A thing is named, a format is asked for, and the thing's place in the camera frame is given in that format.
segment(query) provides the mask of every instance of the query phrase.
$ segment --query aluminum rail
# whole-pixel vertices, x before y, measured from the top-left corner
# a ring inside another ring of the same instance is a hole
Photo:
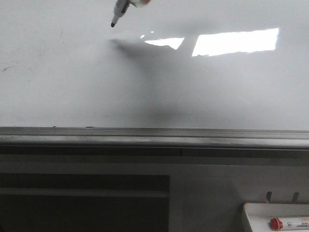
[[[0,127],[0,145],[309,149],[309,131]]]

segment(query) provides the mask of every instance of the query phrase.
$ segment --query marker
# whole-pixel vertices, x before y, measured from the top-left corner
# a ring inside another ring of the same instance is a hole
[[[115,27],[118,20],[125,15],[130,4],[135,7],[147,5],[150,0],[117,0],[114,7],[114,17],[112,18],[111,27]]]
[[[118,20],[125,15],[128,7],[130,5],[130,0],[118,0],[114,7],[114,17],[112,18],[111,27],[113,28]]]
[[[270,220],[270,227],[276,231],[309,230],[309,217],[276,217]]]

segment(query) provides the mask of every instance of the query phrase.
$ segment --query marker cap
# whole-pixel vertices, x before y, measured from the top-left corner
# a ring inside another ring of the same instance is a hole
[[[282,221],[280,221],[278,218],[273,218],[272,220],[270,220],[270,227],[273,230],[280,230],[283,228]]]

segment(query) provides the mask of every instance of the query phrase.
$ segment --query white box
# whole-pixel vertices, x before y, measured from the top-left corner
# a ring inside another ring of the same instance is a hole
[[[309,204],[245,203],[242,224],[245,232],[273,232],[269,226],[272,218],[297,216],[309,216]],[[309,230],[288,232],[309,232]]]

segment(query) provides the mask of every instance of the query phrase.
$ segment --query metal ledge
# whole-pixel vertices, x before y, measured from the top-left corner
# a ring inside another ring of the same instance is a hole
[[[102,190],[59,188],[0,188],[0,195],[70,196],[70,197],[147,197],[168,198],[166,191],[150,190]]]
[[[0,145],[309,149],[309,131],[0,127]]]

